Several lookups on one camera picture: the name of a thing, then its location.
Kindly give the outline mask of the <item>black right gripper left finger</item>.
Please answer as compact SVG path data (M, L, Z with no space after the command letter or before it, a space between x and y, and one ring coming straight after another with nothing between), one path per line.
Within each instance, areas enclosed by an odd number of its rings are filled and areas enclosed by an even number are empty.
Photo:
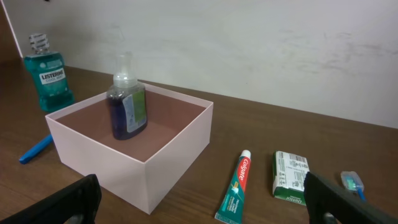
M1 223L94 223L102 193L94 174L1 220Z

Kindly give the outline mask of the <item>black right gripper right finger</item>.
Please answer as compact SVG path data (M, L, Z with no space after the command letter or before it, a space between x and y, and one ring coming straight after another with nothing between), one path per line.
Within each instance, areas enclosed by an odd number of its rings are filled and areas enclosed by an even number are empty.
M311 172L304 181L309 223L397 224L397 219Z

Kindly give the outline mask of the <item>green white Dettol soap box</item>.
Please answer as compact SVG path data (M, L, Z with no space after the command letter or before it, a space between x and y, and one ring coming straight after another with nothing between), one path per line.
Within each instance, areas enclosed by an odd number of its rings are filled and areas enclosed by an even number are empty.
M310 171L305 157L276 151L273 153L273 186L275 198L306 206L304 199L304 181Z

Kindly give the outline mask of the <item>pink cardboard box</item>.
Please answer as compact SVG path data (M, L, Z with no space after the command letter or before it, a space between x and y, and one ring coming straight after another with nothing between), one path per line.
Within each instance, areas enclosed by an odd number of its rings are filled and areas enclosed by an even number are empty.
M122 141L112 135L105 94L46 120L63 164L150 213L209 144L213 103L148 84L146 105L147 127Z

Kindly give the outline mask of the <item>clear purple soap dispenser bottle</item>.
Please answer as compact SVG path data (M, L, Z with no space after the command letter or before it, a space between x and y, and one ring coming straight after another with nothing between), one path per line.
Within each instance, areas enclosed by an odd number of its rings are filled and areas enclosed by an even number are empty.
M118 56L117 70L113 84L106 92L106 100L115 139L131 139L146 128L146 88L134 73L131 52Z

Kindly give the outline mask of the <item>teal Listerine mouthwash bottle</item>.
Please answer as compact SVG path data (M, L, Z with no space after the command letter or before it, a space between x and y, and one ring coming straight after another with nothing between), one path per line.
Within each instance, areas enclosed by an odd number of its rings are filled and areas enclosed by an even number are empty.
M31 34L29 42L34 53L24 57L24 65L34 80L40 108L51 113L74 104L61 53L50 50L45 34Z

